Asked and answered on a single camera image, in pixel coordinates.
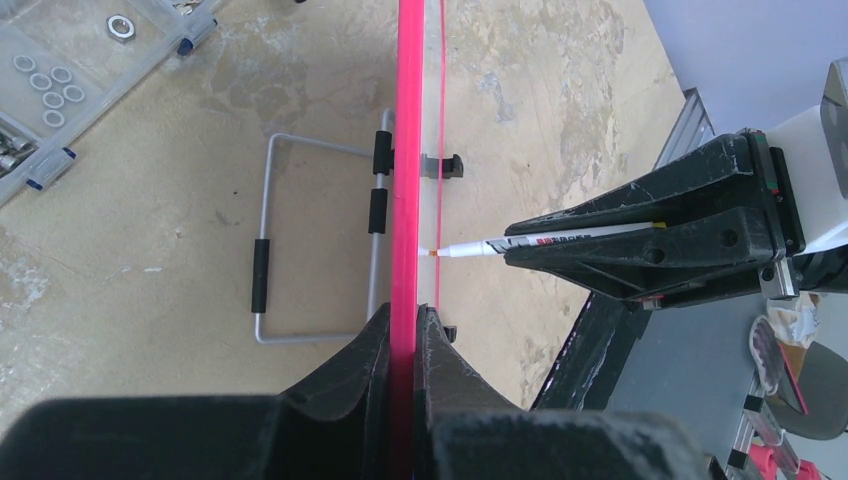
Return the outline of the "red framed whiteboard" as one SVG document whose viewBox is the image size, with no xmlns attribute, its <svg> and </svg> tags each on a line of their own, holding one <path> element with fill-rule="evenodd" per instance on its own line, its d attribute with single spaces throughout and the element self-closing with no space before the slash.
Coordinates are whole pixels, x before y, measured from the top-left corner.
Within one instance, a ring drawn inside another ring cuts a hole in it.
<svg viewBox="0 0 848 480">
<path fill-rule="evenodd" d="M 446 158 L 447 34 L 443 1 L 398 4 L 392 261 L 390 301 L 391 479 L 415 476 L 417 435 L 415 373 L 418 312 L 440 298 L 442 193 Z"/>
</svg>

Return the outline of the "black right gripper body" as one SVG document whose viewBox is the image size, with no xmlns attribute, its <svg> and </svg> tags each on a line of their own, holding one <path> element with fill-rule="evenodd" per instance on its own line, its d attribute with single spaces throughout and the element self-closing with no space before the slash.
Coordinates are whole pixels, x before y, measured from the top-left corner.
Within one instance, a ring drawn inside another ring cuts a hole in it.
<svg viewBox="0 0 848 480">
<path fill-rule="evenodd" d="M 793 189 L 784 150 L 769 144 L 766 134 L 747 129 L 745 138 L 756 164 L 775 248 L 774 258 L 758 268 L 763 296 L 789 300 L 800 293 L 845 294 L 847 292 L 847 213 L 839 213 L 821 234 L 807 233 L 824 218 L 824 210 L 804 210 L 808 198 Z"/>
</svg>

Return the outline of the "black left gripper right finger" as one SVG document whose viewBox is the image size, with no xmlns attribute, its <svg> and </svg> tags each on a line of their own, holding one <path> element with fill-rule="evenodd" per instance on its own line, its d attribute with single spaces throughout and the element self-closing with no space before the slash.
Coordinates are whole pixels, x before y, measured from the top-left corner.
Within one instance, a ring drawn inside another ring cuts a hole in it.
<svg viewBox="0 0 848 480">
<path fill-rule="evenodd" d="M 705 479 L 697 443 L 653 413 L 523 410 L 454 349 L 438 312 L 418 310 L 417 479 Z"/>
</svg>

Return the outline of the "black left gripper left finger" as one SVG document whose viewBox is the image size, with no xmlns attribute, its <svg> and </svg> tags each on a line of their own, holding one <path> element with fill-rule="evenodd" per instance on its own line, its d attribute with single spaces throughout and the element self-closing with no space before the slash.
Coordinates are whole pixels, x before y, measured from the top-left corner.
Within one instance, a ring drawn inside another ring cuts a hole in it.
<svg viewBox="0 0 848 480">
<path fill-rule="evenodd" d="M 388 305 L 278 394 L 70 398 L 1 442 L 5 479 L 382 479 Z"/>
</svg>

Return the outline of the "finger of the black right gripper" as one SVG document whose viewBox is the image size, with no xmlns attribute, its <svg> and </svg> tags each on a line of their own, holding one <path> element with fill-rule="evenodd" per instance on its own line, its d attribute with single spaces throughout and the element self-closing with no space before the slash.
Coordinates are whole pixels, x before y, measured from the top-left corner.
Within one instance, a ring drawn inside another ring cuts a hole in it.
<svg viewBox="0 0 848 480">
<path fill-rule="evenodd" d="M 748 139 L 723 134 L 671 163 L 575 207 L 516 222 L 519 235 L 636 222 L 673 222 L 753 177 Z"/>
<path fill-rule="evenodd" d="M 668 228 L 521 248 L 504 260 L 616 300 L 713 300 L 757 290 L 758 271 L 774 255 L 765 215 L 740 207 Z"/>
</svg>

